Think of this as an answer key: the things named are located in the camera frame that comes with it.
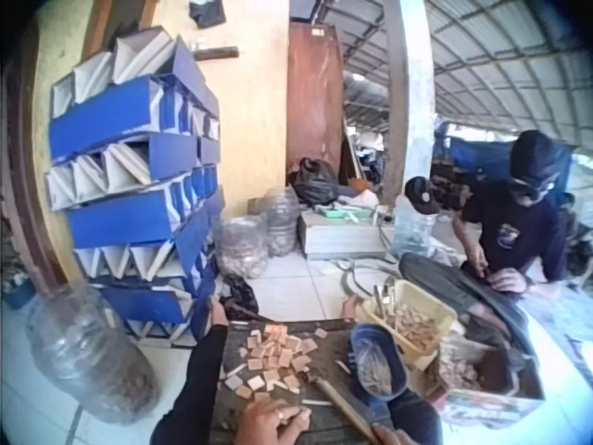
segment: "black t-shirt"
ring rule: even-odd
[[[549,282],[566,270],[565,228],[558,210],[545,198],[532,207],[517,204],[505,182],[481,184],[463,207],[461,217],[481,223],[480,245],[488,270],[514,268],[525,273],[540,257]]]

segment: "yellow plastic basket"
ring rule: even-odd
[[[362,310],[371,323],[380,324],[393,335],[397,344],[403,350],[404,361],[412,364],[422,357],[435,353],[441,339],[448,334],[451,325],[457,320],[457,313],[439,299],[436,299],[428,292],[406,280],[396,281],[395,294],[396,302],[407,304],[435,320],[438,333],[426,348],[419,349],[401,334],[396,332],[396,330],[390,327],[384,320],[375,315],[377,303],[374,299],[367,299],[362,303]]]

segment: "white pillar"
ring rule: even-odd
[[[389,143],[384,203],[405,183],[428,177],[433,156],[435,68],[423,0],[385,0],[389,58]]]

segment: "black cap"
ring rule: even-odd
[[[422,176],[416,176],[406,182],[404,195],[422,215],[435,215],[441,210],[433,195],[430,181]]]
[[[511,177],[540,188],[558,173],[559,150],[538,130],[522,132],[511,149]]]

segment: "blue tarp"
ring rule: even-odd
[[[457,137],[450,137],[449,148],[445,147],[445,138],[436,137],[433,156],[444,157],[447,155],[456,167],[464,169],[468,176],[475,176],[478,169],[482,169],[487,181],[500,181],[509,179],[509,159],[513,142],[469,142]],[[566,191],[568,175],[571,170],[571,149],[555,142],[560,155],[560,176],[552,195],[560,203],[561,194]]]

